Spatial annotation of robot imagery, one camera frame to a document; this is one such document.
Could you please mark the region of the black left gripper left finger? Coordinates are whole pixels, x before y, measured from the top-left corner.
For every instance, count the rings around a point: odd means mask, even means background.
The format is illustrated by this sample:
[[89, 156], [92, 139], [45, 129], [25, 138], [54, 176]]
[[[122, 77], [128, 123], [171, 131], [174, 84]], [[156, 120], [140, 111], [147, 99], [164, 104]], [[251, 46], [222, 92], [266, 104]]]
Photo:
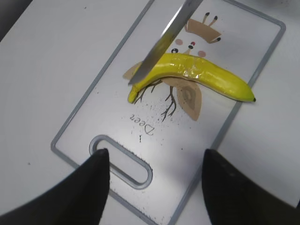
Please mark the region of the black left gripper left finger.
[[2, 225], [98, 225], [110, 189], [108, 149], [92, 154], [62, 182], [0, 217]]

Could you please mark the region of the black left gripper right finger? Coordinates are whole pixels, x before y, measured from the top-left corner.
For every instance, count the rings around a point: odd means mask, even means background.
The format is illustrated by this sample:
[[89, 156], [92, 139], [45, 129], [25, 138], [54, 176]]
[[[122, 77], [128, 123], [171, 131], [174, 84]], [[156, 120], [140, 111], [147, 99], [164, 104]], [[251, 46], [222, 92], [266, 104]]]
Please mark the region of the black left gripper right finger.
[[300, 210], [276, 198], [237, 170], [216, 150], [207, 149], [202, 191], [213, 225], [298, 225]]

